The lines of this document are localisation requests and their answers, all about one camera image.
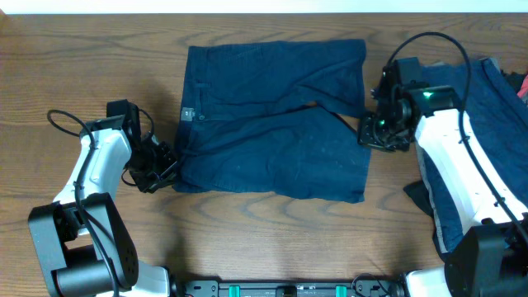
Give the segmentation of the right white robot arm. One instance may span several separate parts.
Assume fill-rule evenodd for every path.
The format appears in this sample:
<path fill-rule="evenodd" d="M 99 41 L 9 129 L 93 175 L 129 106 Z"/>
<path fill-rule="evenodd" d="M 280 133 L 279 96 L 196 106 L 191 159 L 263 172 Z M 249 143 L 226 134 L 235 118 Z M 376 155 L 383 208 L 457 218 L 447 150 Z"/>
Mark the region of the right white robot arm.
<path fill-rule="evenodd" d="M 451 86 L 430 86 L 415 58 L 383 68 L 376 111 L 358 143 L 385 152 L 416 143 L 452 197 L 464 237 L 443 266 L 411 271 L 393 296 L 525 296 L 527 208 L 500 178 Z"/>

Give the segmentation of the dark navy shorts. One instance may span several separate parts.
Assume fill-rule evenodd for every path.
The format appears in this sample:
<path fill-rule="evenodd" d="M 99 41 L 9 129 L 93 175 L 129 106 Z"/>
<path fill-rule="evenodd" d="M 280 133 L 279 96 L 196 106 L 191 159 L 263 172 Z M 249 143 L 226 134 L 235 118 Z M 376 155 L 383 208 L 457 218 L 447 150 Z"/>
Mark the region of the dark navy shorts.
<path fill-rule="evenodd" d="M 363 40 L 190 47 L 174 189 L 363 201 L 370 150 L 346 118 L 365 57 Z"/>

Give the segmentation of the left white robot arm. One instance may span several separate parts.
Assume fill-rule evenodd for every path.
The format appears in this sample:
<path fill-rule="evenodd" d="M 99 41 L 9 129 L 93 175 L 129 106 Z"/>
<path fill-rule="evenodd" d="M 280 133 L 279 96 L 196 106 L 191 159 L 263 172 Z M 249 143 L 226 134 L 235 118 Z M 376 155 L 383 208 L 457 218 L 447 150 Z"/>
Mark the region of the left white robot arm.
<path fill-rule="evenodd" d="M 111 101 L 106 118 L 82 122 L 82 151 L 63 190 L 35 207 L 28 225 L 51 296 L 176 296 L 167 268 L 139 260 L 115 204 L 129 173 L 130 186 L 154 193 L 171 186 L 177 158 L 150 130 L 144 110 L 127 100 Z"/>

